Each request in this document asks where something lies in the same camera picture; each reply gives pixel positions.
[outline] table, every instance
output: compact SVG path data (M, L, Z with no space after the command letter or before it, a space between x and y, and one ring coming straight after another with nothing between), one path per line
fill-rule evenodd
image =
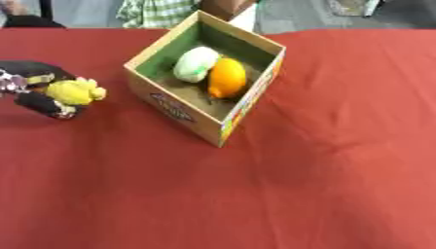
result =
M270 36L282 72L223 149L127 88L164 31L0 32L109 90L69 122L1 100L0 248L436 247L433 31Z

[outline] box side label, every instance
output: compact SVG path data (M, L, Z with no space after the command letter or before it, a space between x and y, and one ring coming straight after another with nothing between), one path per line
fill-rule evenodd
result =
M227 138L229 138L230 134L232 134L233 130L240 123L242 118L250 111L253 105L259 100L260 96L267 87L271 84L271 82L278 75L281 64L283 62L285 51L282 51L271 66L265 71L265 73L261 76L261 78L254 84L252 89L249 90L241 101L238 103L237 107L234 109L231 115L224 120L223 125L221 127L221 143L224 143Z
M150 96L163 108L163 111L173 119L195 122L194 118L183 108L180 102L173 101L162 93L150 93Z

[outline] floor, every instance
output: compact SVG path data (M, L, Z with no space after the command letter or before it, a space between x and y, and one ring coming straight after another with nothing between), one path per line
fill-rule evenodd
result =
M38 14L38 0L21 1ZM115 14L123 1L54 0L54 18L70 27L121 27ZM263 0L256 31L270 34L311 28L392 27L436 27L436 1L390 0L372 18L349 18L335 16L327 0Z
M434 27L434 0L391 0L371 18L335 16L327 0L264 0L257 21L257 32L267 34L311 28Z

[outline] white plush toy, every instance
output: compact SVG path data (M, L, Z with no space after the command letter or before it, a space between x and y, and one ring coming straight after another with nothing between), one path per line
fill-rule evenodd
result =
M174 76L184 82L198 83L216 64L220 54L207 47L198 47L184 53L174 67Z

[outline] person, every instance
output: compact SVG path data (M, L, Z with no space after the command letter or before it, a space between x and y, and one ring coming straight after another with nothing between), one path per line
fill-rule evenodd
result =
M31 15L19 0L3 0L0 2L0 10L6 16L4 28L16 27L57 27L64 28L60 23L47 18Z

